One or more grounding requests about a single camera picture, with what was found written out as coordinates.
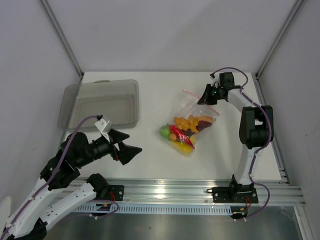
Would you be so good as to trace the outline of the clear pink zip top bag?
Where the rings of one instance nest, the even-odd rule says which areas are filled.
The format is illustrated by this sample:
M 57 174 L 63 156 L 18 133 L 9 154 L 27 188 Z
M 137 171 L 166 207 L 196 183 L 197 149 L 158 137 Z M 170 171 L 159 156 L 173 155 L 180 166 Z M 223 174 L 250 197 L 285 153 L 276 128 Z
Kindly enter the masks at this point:
M 199 105 L 200 97 L 182 90 L 173 105 L 169 120 L 158 128 L 161 140 L 179 153 L 189 156 L 197 141 L 212 128 L 220 114 L 209 105 Z

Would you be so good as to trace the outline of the yellow lemon toy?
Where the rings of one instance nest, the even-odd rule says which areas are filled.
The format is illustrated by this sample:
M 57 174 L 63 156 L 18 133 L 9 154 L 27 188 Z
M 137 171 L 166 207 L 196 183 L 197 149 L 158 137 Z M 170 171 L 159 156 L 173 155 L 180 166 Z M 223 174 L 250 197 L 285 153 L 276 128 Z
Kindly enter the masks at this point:
M 193 148 L 188 144 L 178 141 L 172 141 L 171 146 L 182 154 L 189 155 L 193 152 Z
M 196 136 L 195 135 L 190 136 L 189 139 L 193 145 L 196 143 Z

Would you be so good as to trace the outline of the grey translucent plastic tray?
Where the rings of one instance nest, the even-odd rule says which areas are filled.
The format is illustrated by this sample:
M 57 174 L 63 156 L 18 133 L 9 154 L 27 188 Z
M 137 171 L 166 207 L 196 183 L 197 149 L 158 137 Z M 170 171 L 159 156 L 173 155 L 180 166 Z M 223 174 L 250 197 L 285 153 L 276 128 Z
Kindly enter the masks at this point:
M 73 131 L 86 117 L 102 115 L 115 129 L 134 128 L 140 119 L 139 84 L 134 79 L 99 80 L 65 88 L 57 127 Z

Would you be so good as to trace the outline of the red chili pepper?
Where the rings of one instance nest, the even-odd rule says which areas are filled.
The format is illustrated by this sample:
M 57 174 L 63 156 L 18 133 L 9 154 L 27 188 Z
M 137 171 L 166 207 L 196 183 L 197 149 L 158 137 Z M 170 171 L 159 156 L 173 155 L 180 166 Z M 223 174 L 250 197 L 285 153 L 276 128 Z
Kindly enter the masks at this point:
M 190 138 L 186 134 L 184 134 L 177 126 L 170 125 L 169 129 L 181 142 L 186 143 L 192 149 L 195 148 Z

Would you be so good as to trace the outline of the red grapefruit wedge toy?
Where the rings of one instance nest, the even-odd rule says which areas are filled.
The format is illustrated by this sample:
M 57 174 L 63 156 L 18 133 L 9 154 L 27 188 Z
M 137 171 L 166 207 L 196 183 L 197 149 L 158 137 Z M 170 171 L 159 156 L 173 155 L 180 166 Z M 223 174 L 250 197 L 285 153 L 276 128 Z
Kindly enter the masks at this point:
M 208 116 L 208 115 L 201 115 L 197 116 L 196 119 L 198 120 L 198 124 L 196 126 L 196 129 L 201 132 L 206 128 L 209 128 L 212 126 L 212 124 L 216 121 L 214 117 Z

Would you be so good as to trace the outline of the orange ginger root toy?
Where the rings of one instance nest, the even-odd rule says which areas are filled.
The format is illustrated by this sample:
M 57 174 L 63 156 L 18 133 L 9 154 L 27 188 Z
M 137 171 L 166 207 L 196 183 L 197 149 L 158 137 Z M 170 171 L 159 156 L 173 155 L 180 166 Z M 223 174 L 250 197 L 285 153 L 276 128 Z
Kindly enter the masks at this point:
M 188 118 L 184 117 L 175 117 L 173 119 L 175 125 L 183 131 L 190 130 L 192 133 L 198 133 L 199 131 L 196 129 L 198 125 L 198 120 L 193 115 L 189 115 Z

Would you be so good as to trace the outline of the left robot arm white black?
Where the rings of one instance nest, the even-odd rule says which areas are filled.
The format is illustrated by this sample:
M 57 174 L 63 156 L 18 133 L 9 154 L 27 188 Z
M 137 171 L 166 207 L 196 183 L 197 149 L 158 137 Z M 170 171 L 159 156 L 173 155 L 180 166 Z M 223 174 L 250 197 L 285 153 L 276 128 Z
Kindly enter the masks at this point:
M 128 164 L 142 148 L 125 144 L 129 135 L 114 129 L 110 139 L 101 135 L 89 141 L 83 132 L 74 132 L 60 145 L 50 159 L 32 192 L 24 203 L 5 221 L 1 239 L 42 240 L 62 218 L 84 203 L 102 201 L 116 205 L 118 198 L 112 185 L 99 173 L 92 174 L 83 185 L 59 202 L 52 201 L 80 176 L 80 169 L 107 155 L 122 165 Z

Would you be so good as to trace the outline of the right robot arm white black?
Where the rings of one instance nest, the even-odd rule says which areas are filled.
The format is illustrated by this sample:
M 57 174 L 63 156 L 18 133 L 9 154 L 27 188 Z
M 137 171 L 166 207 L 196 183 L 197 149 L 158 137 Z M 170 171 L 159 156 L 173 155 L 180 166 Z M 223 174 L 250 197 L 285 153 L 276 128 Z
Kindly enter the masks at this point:
M 232 72 L 222 72 L 218 82 L 207 84 L 198 105 L 213 106 L 224 100 L 240 113 L 239 140 L 242 152 L 238 168 L 229 183 L 228 196 L 239 202 L 254 189 L 253 172 L 258 155 L 274 137 L 273 108 L 254 102 L 244 90 L 244 85 L 236 85 Z

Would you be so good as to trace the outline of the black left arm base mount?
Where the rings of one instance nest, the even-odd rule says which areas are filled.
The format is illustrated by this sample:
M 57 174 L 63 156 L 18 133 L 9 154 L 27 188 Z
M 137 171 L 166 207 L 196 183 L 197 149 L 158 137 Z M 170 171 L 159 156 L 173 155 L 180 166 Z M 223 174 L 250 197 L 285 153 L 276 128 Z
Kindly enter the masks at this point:
M 105 198 L 114 202 L 122 202 L 124 199 L 125 187 L 123 185 L 110 185 Z

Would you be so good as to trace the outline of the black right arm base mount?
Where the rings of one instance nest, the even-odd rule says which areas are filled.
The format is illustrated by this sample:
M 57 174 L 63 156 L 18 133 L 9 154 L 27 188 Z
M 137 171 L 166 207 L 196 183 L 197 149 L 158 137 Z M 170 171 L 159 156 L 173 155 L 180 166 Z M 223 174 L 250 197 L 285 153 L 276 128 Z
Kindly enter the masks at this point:
M 246 185 L 239 189 L 231 187 L 212 187 L 206 190 L 212 195 L 214 203 L 222 204 L 245 204 L 248 202 L 257 204 L 259 202 L 257 191 L 254 187 Z

